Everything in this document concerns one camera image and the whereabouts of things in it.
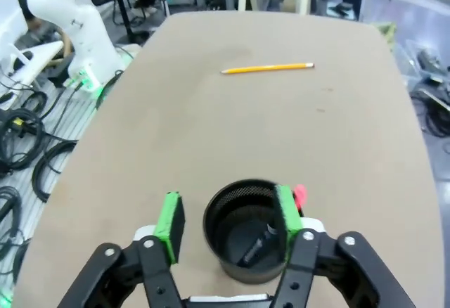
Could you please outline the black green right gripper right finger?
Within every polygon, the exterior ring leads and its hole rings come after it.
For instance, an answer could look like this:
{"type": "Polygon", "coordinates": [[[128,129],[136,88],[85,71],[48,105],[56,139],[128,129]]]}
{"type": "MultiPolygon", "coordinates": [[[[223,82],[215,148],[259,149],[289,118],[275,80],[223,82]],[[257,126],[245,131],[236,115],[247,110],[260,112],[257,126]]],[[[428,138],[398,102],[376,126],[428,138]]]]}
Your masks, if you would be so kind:
{"type": "Polygon", "coordinates": [[[327,278],[348,307],[414,306],[364,236],[350,231],[334,239],[307,228],[290,188],[277,185],[275,192],[275,223],[286,263],[273,307],[306,307],[315,276],[327,278]]]}

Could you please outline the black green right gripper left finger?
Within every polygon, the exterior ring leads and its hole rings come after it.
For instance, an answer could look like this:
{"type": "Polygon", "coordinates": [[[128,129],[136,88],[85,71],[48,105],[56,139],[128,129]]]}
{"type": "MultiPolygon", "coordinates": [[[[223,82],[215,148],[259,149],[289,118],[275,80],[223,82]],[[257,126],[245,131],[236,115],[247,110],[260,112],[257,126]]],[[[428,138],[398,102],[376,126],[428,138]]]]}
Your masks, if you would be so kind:
{"type": "Polygon", "coordinates": [[[143,284],[149,307],[183,307],[170,267],[179,260],[185,214],[178,192],[165,196],[157,224],[136,231],[126,248],[102,243],[61,300],[62,307],[121,307],[143,284]]]}

